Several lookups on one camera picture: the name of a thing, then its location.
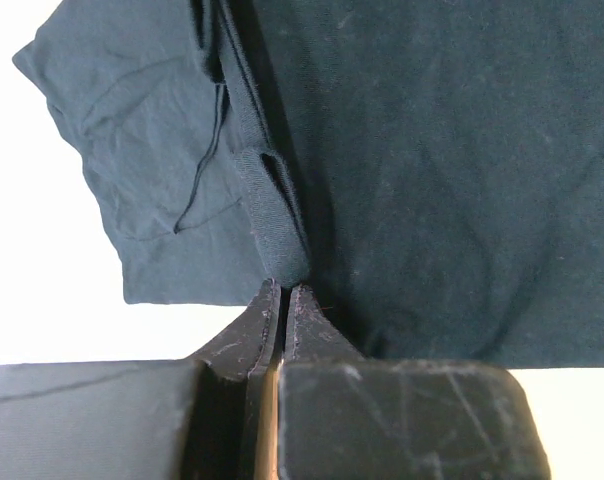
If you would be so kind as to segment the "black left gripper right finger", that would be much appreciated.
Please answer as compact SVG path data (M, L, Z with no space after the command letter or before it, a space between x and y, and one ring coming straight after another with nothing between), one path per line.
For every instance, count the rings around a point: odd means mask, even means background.
M283 479L547 479L527 401L474 361L363 357L295 288L279 373Z

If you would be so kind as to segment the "black t shirt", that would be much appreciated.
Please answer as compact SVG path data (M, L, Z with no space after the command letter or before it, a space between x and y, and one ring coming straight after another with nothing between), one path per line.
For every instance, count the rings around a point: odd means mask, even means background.
M604 1L65 1L13 61L126 302L271 278L373 357L604 367Z

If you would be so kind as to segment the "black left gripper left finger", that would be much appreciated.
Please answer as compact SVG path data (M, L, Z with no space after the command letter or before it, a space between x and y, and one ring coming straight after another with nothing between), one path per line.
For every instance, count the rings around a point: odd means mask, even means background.
M272 479L281 288L178 360L0 366L0 479Z

